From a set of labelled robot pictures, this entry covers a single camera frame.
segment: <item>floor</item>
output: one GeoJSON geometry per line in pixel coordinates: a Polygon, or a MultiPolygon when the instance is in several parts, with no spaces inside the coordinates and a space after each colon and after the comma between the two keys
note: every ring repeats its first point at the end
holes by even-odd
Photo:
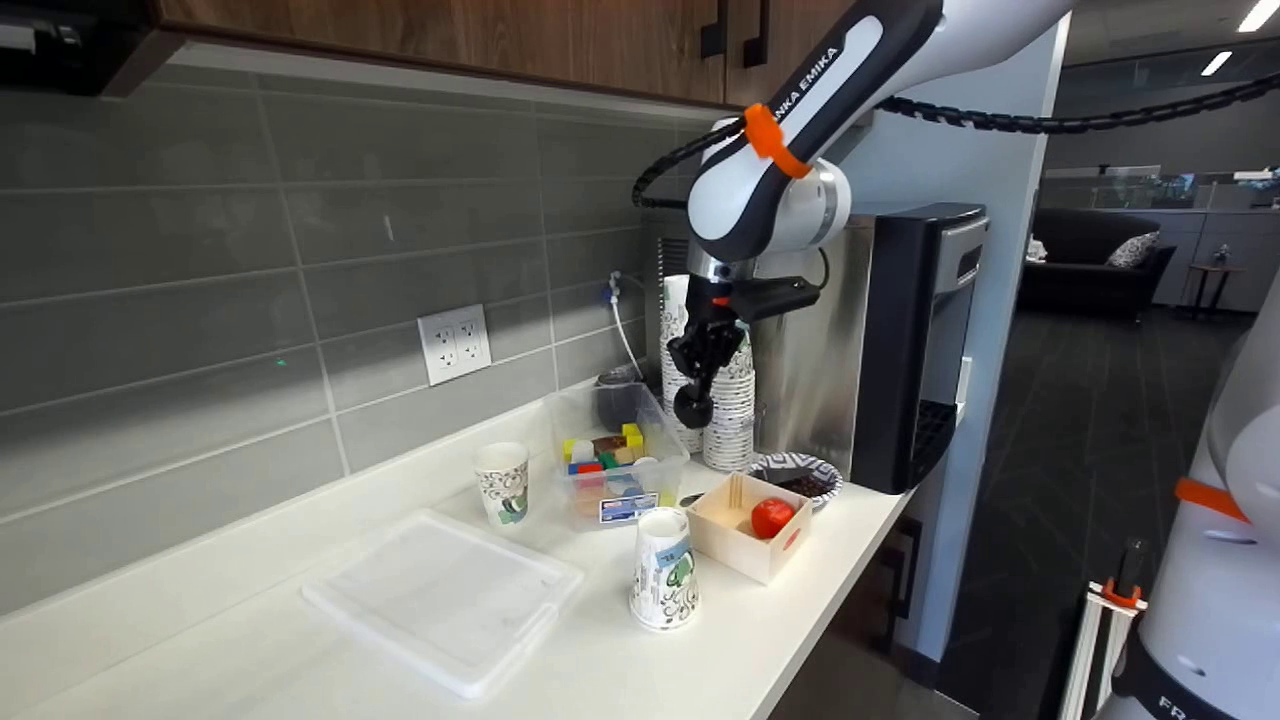
{"type": "Polygon", "coordinates": [[[1156,574],[1174,479],[1246,333],[1248,316],[1150,311],[1132,326],[1020,311],[940,692],[867,650],[841,610],[778,720],[1046,714],[1084,581],[1109,574],[1128,539],[1150,545],[1146,574],[1156,574]]]}

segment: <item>gray tile backsplash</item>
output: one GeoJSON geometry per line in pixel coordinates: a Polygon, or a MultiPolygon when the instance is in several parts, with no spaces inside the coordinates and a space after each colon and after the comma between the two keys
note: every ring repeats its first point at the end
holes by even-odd
{"type": "Polygon", "coordinates": [[[4,92],[0,615],[622,364],[671,132],[194,68],[4,92]],[[432,388],[418,316],[461,305],[495,364],[432,388]]]}

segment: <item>wooden cabinet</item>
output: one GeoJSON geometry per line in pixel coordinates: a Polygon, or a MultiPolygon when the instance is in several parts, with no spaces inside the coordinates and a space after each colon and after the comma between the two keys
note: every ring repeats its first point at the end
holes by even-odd
{"type": "Polygon", "coordinates": [[[725,103],[716,0],[159,0],[159,22],[276,48],[725,103]]]}
{"type": "Polygon", "coordinates": [[[767,99],[857,0],[735,0],[728,10],[728,103],[767,99]]]}

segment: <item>electrical outlet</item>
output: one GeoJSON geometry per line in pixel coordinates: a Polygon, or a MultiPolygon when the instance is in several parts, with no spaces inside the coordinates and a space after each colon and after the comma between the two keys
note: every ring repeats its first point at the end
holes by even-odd
{"type": "Polygon", "coordinates": [[[419,316],[418,337],[423,339],[428,384],[443,384],[494,364],[482,305],[419,316]]]}

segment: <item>ceiling light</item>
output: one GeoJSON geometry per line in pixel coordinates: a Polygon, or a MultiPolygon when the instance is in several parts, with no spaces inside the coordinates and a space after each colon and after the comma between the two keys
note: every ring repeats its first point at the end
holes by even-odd
{"type": "Polygon", "coordinates": [[[1237,30],[1261,30],[1278,16],[1280,0],[1257,0],[1237,30]]]}
{"type": "Polygon", "coordinates": [[[1217,54],[1204,62],[1204,72],[1200,72],[1200,75],[1222,72],[1229,60],[1232,60],[1232,53],[1217,53],[1217,54]]]}

